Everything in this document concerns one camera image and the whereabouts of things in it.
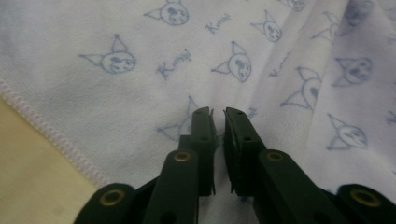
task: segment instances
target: wooden table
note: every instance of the wooden table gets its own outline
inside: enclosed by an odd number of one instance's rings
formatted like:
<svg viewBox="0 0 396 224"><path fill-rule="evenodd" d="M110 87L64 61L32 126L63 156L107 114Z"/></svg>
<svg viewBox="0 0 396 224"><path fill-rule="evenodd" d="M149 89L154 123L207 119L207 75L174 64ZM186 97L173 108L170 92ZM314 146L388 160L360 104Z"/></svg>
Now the wooden table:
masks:
<svg viewBox="0 0 396 224"><path fill-rule="evenodd" d="M0 223L73 223L96 187L0 98Z"/></svg>

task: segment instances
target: white cloth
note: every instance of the white cloth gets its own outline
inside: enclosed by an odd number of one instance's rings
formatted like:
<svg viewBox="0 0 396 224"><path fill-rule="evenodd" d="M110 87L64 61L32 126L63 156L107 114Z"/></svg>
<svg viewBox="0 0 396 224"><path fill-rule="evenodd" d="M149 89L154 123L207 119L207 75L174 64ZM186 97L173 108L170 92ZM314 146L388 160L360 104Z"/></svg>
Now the white cloth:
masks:
<svg viewBox="0 0 396 224"><path fill-rule="evenodd" d="M0 92L98 186L147 183L194 109L222 135L230 106L320 187L396 202L395 15L391 0L3 1ZM202 223L257 222L221 147L215 170Z"/></svg>

